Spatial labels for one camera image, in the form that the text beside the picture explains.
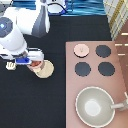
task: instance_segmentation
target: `white object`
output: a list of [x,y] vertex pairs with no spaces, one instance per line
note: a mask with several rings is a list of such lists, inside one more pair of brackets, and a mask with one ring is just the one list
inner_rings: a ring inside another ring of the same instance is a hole
[[105,90],[99,87],[87,87],[78,94],[75,106],[79,118],[85,124],[100,128],[113,120],[115,109],[111,109],[112,104],[114,101]]
[[15,63],[12,63],[12,62],[7,62],[6,68],[8,70],[15,70],[16,69],[16,64]]
[[128,95],[126,92],[124,92],[124,95],[126,96],[126,100],[124,100],[122,103],[111,105],[112,109],[119,109],[120,111],[128,109]]

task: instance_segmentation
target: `cable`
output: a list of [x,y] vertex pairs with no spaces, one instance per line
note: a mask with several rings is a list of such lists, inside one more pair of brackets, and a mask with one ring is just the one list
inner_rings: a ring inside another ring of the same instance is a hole
[[[10,4],[9,4],[10,6],[11,6],[12,2],[13,2],[13,0],[12,0],[12,1],[10,2]],[[9,6],[9,7],[10,7],[10,6]]]
[[59,4],[59,3],[50,3],[50,4],[48,4],[48,6],[53,5],[53,4],[59,5],[61,8],[63,8],[63,10],[64,10],[66,13],[68,13],[68,11],[67,11],[61,4]]

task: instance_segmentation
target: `black circle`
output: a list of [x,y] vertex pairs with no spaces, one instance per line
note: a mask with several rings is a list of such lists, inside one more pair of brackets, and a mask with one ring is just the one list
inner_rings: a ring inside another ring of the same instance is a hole
[[105,58],[111,55],[111,49],[106,45],[99,45],[96,48],[96,54],[102,58]]
[[91,71],[91,68],[89,64],[86,62],[79,62],[75,66],[75,72],[79,76],[82,76],[82,77],[87,76],[89,75],[90,71]]
[[102,62],[98,66],[100,74],[103,76],[112,76],[115,73],[114,66],[109,62]]

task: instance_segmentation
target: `bowl rim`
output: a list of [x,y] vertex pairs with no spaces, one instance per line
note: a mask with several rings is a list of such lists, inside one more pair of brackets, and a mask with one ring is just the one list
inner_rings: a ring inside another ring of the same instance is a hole
[[78,112],[77,102],[78,102],[79,96],[80,96],[85,90],[88,90],[88,89],[98,89],[98,90],[103,91],[104,93],[106,93],[106,94],[108,95],[108,97],[109,97],[110,100],[112,101],[112,104],[114,104],[114,101],[113,101],[112,97],[111,97],[110,94],[109,94],[107,91],[105,91],[104,89],[102,89],[102,88],[100,88],[100,87],[95,87],[95,86],[86,87],[86,88],[82,89],[82,90],[78,93],[78,95],[77,95],[77,97],[76,97],[75,108],[76,108],[77,115],[78,115],[79,118],[80,118],[85,124],[87,124],[88,126],[97,127],[97,128],[105,127],[105,126],[107,126],[108,124],[110,124],[110,123],[112,122],[112,120],[114,119],[114,116],[115,116],[115,109],[113,109],[113,113],[112,113],[112,116],[111,116],[110,120],[109,120],[107,123],[105,123],[105,124],[103,124],[103,125],[100,125],[100,126],[89,124],[88,122],[86,122],[86,121],[80,116],[80,114],[79,114],[79,112]]

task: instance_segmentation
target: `blue object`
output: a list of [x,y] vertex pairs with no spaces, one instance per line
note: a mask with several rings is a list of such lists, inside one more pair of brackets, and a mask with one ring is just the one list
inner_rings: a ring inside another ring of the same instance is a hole
[[30,64],[31,60],[27,57],[15,59],[16,64]]

